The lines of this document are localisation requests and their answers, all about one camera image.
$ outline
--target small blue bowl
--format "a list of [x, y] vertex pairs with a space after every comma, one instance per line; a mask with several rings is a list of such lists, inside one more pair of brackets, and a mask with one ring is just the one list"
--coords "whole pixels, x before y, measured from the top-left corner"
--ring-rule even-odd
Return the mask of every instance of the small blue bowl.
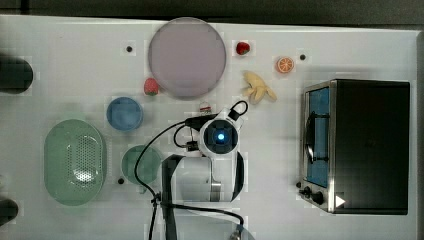
[[128, 97], [113, 100], [107, 108], [109, 124], [120, 131], [137, 129], [143, 122], [143, 109], [140, 104]]

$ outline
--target toy orange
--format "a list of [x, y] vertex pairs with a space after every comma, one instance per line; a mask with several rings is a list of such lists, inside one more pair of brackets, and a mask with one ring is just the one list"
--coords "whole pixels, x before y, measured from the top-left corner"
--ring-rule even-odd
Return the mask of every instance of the toy orange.
[[288, 73], [294, 67], [294, 62], [289, 57], [282, 57], [277, 61], [276, 68], [280, 73]]

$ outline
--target banana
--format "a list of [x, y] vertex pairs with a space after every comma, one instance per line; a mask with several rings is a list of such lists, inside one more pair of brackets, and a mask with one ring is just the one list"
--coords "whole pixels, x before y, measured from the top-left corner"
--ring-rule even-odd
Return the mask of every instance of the banana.
[[259, 101], [262, 100], [262, 98], [265, 95], [265, 87], [258, 87], [258, 91], [256, 91], [256, 95], [255, 95], [255, 103], [258, 103]]
[[256, 88], [248, 88], [244, 91], [243, 96], [250, 96], [252, 93], [256, 92]]
[[256, 73], [251, 71], [244, 72], [244, 80], [250, 84], [250, 88], [246, 89], [243, 93], [243, 96], [251, 96], [250, 102], [253, 104], [258, 103], [262, 100], [265, 95], [265, 92], [274, 100], [277, 100], [277, 95], [274, 91], [269, 88], [264, 80], [259, 77]]
[[266, 88], [266, 92], [268, 93], [268, 95], [274, 100], [277, 100], [277, 95], [275, 95], [274, 91], [271, 90], [271, 88], [267, 87]]

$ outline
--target toaster oven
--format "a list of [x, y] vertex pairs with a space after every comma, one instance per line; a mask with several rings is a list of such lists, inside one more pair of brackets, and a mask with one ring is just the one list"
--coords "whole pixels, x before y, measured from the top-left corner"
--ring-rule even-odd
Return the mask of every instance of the toaster oven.
[[408, 82], [335, 79], [304, 90], [301, 197], [335, 214], [408, 212]]

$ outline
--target black cable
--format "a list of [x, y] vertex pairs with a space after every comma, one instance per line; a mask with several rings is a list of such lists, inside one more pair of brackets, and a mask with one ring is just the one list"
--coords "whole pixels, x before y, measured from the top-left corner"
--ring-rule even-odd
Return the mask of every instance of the black cable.
[[179, 127], [176, 131], [175, 131], [175, 133], [174, 133], [174, 144], [175, 144], [175, 146], [177, 146], [177, 147], [179, 147], [179, 148], [185, 148], [185, 146], [183, 146], [183, 145], [180, 145], [180, 144], [178, 144], [177, 143], [177, 134], [178, 134], [178, 132], [181, 130], [181, 129], [183, 129], [185, 127], [185, 125], [182, 125], [181, 127]]
[[143, 185], [143, 187], [147, 188], [150, 193], [153, 195], [153, 199], [152, 199], [152, 204], [153, 204], [153, 216], [152, 216], [152, 222], [150, 223], [150, 231], [149, 231], [149, 240], [152, 240], [152, 234], [153, 234], [153, 226], [155, 224], [155, 218], [156, 218], [156, 209], [157, 209], [157, 201], [160, 201], [160, 194], [156, 194], [155, 191], [153, 191], [153, 189], [151, 187], [149, 187], [149, 185], [145, 184], [143, 181], [141, 181], [141, 179], [138, 177], [138, 173], [137, 173], [137, 169], [138, 169], [138, 164], [140, 164], [140, 160], [143, 157], [143, 154], [146, 152], [147, 148], [149, 148], [150, 145], [152, 145], [152, 143], [154, 141], [156, 141], [156, 139], [158, 139], [162, 134], [164, 134], [166, 131], [168, 131], [169, 129], [178, 126], [180, 124], [184, 124], [185, 121], [182, 122], [178, 122], [175, 123], [171, 126], [169, 126], [167, 129], [163, 130], [162, 132], [160, 132], [158, 135], [156, 135], [156, 137], [154, 137], [147, 145], [146, 147], [143, 149], [143, 151], [140, 153], [140, 156], [138, 156], [137, 162], [135, 163], [135, 167], [134, 167], [134, 175], [135, 175], [135, 179], [137, 180], [137, 182], [139, 182], [141, 185]]
[[237, 105], [239, 105], [240, 103], [244, 103], [244, 105], [246, 106], [246, 108], [244, 109], [244, 111], [242, 112], [242, 113], [239, 113], [239, 115], [240, 116], [243, 116], [246, 112], [247, 112], [247, 109], [249, 108], [249, 105], [247, 104], [247, 102], [246, 101], [244, 101], [244, 100], [241, 100], [241, 101], [238, 101], [238, 102], [236, 102], [232, 107], [231, 107], [231, 109], [230, 110], [234, 110], [234, 108], [237, 106]]
[[155, 225], [155, 218], [156, 218], [156, 210], [157, 210], [157, 203], [155, 202], [153, 204], [153, 215], [152, 215], [152, 221], [150, 222], [150, 230], [149, 230], [149, 240], [152, 240], [153, 235], [153, 226]]
[[201, 212], [221, 213], [221, 214], [225, 214], [225, 215], [237, 218], [240, 221], [241, 226], [243, 226], [243, 224], [244, 224], [244, 220], [240, 215], [232, 213], [232, 212], [224, 211], [224, 210], [221, 210], [221, 209], [203, 208], [203, 207], [199, 208], [199, 207], [191, 207], [191, 206], [185, 206], [185, 205], [179, 205], [179, 204], [161, 204], [161, 205], [169, 206], [169, 207], [173, 207], [173, 208], [178, 208], [178, 209], [186, 209], [186, 210], [201, 211]]

